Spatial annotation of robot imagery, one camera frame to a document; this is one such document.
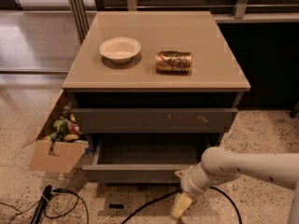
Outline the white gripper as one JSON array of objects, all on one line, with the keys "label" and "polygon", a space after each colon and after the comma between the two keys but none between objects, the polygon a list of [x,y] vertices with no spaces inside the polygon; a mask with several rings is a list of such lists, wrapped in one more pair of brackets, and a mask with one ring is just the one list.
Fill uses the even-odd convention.
[{"label": "white gripper", "polygon": [[175,171],[175,175],[180,177],[180,186],[184,193],[179,193],[176,196],[171,217],[180,218],[192,204],[191,197],[202,194],[211,185],[211,179],[201,164],[191,166],[184,171]]}]

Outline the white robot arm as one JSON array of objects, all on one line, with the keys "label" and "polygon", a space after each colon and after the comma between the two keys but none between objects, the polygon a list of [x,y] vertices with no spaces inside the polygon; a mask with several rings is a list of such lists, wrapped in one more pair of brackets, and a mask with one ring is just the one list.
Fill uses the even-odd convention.
[{"label": "white robot arm", "polygon": [[271,184],[292,189],[294,196],[287,224],[299,224],[299,154],[240,154],[221,147],[204,151],[201,161],[189,168],[175,171],[182,192],[175,199],[171,217],[180,218],[192,204],[192,198],[207,188],[250,176]]}]

